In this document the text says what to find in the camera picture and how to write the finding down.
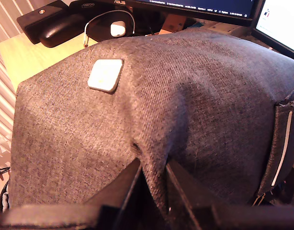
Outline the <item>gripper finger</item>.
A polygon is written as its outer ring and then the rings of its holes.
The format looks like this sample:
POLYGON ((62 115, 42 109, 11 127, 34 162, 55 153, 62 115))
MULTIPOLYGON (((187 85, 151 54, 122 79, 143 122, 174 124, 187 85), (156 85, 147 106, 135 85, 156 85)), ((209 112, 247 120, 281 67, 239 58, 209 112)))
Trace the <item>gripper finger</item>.
POLYGON ((173 230, 217 230, 213 205, 220 199, 175 160, 166 165, 169 220, 173 230))
POLYGON ((99 209, 96 230, 166 229, 166 222, 151 196, 138 158, 86 204, 99 209))

